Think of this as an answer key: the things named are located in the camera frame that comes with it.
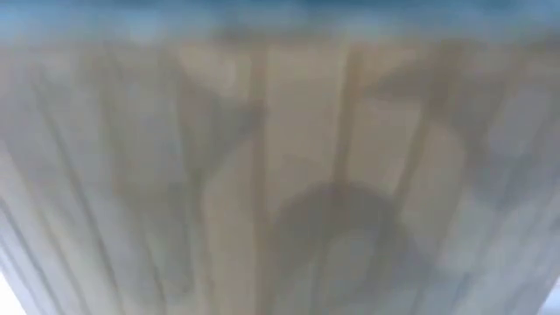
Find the blue patterned paper bowl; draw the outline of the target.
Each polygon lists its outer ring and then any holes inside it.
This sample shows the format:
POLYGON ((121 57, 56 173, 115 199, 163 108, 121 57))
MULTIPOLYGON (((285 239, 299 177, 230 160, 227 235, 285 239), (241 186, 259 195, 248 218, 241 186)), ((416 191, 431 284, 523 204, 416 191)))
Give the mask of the blue patterned paper bowl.
POLYGON ((537 315, 560 0, 0 0, 25 315, 537 315))

